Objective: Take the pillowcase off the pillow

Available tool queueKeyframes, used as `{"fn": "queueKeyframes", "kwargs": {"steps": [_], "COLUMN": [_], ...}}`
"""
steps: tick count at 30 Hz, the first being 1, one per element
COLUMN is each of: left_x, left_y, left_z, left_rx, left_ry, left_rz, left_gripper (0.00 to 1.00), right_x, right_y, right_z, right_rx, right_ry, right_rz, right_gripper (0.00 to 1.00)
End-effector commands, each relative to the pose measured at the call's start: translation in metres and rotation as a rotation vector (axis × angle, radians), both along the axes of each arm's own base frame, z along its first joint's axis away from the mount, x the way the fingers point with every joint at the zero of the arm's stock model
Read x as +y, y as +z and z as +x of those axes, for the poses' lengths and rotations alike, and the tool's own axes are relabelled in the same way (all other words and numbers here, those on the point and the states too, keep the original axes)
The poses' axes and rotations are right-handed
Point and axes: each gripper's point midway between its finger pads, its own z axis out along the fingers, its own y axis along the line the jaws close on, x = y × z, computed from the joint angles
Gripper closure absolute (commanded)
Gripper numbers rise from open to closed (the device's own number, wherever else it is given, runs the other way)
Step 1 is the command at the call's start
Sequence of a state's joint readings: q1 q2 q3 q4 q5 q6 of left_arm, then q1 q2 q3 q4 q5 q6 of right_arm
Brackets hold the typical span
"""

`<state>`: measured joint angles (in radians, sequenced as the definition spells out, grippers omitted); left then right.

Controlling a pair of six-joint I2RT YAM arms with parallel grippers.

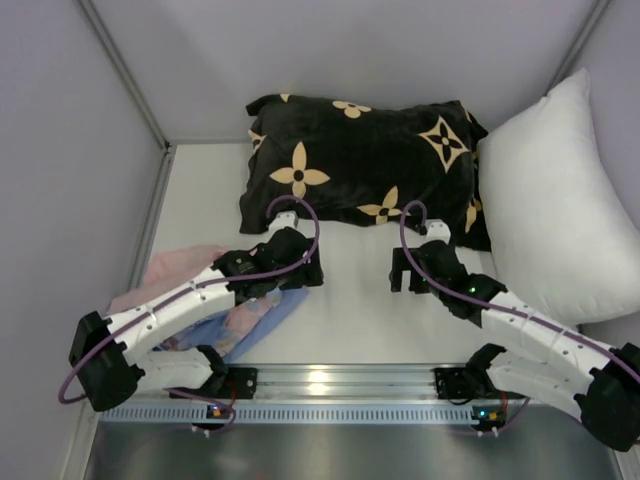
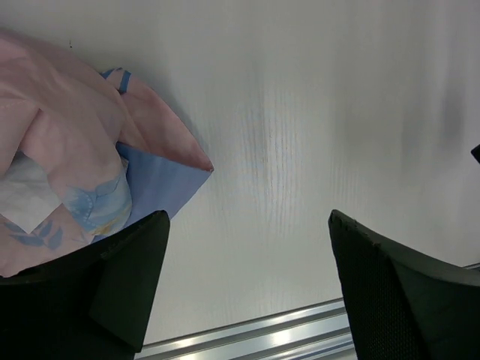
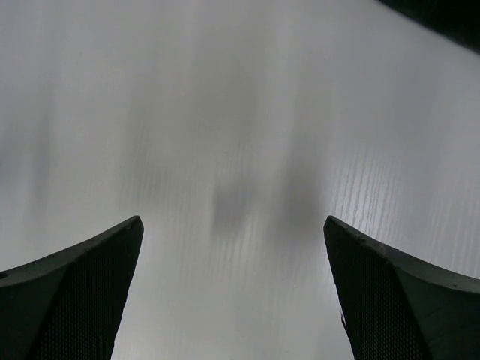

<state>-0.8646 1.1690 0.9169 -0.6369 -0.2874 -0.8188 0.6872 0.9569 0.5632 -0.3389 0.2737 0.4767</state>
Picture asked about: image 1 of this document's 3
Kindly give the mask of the black floral pillowcase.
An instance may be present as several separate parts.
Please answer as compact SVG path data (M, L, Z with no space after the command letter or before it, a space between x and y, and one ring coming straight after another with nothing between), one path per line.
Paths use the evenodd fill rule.
M361 227L398 221L419 200L457 246L490 251L478 182L488 132L460 101L389 110L272 94L246 111L252 154L241 233L265 232L267 207L281 195L306 201L321 220Z

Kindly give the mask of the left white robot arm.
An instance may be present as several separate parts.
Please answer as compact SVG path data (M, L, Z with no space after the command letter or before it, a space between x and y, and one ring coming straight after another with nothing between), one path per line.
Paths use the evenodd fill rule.
M183 351L160 344L211 315L275 289L320 286L318 238L292 227L250 250L231 250L192 278L158 297L106 318L91 312L78 322L69 353L77 379L96 412L143 392L166 390L185 398L211 398L223 389L228 367L210 345Z

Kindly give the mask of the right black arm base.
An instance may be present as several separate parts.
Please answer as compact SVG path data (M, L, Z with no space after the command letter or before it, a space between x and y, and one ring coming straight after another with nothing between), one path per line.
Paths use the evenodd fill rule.
M485 370L474 367L439 367L433 371L438 398L454 405L474 400L500 400L502 394L489 380Z

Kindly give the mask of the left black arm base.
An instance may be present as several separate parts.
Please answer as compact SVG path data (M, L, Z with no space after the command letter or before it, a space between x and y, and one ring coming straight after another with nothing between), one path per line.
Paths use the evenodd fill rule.
M215 377L198 389L179 388L182 393L204 398L251 400L257 388L258 370L252 367L228 367L224 378Z

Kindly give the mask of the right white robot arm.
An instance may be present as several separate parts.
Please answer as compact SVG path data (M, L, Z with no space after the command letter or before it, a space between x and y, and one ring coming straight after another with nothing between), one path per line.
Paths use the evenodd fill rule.
M391 290L431 293L489 342L467 363L480 391L515 393L578 420L600 443L627 452L639 442L639 348L597 342L528 307L499 281L466 270L442 240L396 247Z

